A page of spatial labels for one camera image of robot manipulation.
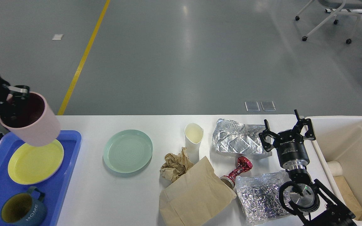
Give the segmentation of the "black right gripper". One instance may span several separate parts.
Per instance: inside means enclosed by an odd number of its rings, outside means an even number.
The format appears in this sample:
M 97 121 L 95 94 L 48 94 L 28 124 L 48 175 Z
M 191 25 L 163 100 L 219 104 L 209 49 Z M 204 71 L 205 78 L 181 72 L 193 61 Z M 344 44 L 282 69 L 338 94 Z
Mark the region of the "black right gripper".
M 300 118 L 297 109 L 294 110 L 294 114 L 297 122 L 293 131 L 282 131 L 277 134 L 270 130 L 268 121 L 264 120 L 265 129 L 259 133 L 263 149 L 269 153 L 276 148 L 280 166 L 285 170 L 306 169 L 310 159 L 304 141 L 316 140 L 311 119 Z M 268 137 L 273 139 L 273 143 L 267 140 Z

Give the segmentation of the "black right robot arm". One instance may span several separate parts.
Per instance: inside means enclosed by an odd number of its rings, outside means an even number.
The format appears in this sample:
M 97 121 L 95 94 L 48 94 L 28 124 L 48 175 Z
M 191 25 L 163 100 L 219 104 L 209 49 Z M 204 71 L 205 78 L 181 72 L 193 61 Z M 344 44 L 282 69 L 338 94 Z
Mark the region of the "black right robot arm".
M 320 180 L 311 179 L 304 141 L 316 140 L 313 124 L 297 110 L 294 113 L 297 122 L 292 129 L 275 133 L 264 120 L 265 129 L 258 135 L 266 152 L 276 149 L 280 167 L 290 178 L 278 190 L 282 208 L 299 217 L 304 226 L 355 226 L 355 214 Z

